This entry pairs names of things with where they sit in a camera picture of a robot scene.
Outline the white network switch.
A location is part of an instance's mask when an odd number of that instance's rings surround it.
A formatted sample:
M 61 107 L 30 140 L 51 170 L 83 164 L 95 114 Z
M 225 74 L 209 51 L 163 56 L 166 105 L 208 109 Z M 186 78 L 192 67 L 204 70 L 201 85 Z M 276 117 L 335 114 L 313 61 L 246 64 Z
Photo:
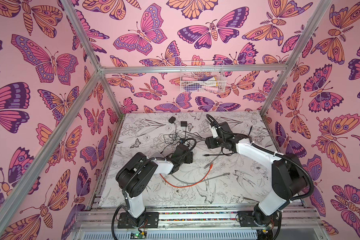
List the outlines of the white network switch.
M 158 151 L 154 152 L 151 156 L 150 159 L 154 159 L 154 160 L 161 160 L 161 161 L 166 161 L 167 159 Z

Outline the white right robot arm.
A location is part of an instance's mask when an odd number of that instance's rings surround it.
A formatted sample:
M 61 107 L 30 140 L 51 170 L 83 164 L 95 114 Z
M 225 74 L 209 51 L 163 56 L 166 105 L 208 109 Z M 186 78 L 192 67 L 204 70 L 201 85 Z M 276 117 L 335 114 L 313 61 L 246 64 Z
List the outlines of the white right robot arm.
M 252 213 L 257 226 L 269 225 L 272 216 L 291 202 L 313 194 L 312 177 L 302 167 L 298 156 L 272 152 L 256 144 L 250 136 L 232 132 L 228 123 L 218 123 L 212 116 L 207 117 L 212 132 L 212 136 L 205 140 L 209 149 L 229 150 L 248 157 L 271 171 L 272 190 L 255 205 Z

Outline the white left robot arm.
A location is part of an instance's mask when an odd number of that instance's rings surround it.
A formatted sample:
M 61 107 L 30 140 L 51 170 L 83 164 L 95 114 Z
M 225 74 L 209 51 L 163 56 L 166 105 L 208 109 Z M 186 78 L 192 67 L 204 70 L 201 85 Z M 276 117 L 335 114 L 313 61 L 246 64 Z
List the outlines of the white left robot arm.
M 117 173 L 116 181 L 122 189 L 126 203 L 126 214 L 134 227 L 147 220 L 143 192 L 154 175 L 171 175 L 183 164 L 193 163 L 193 147 L 177 145 L 175 151 L 165 157 L 158 151 L 151 156 L 136 153 Z

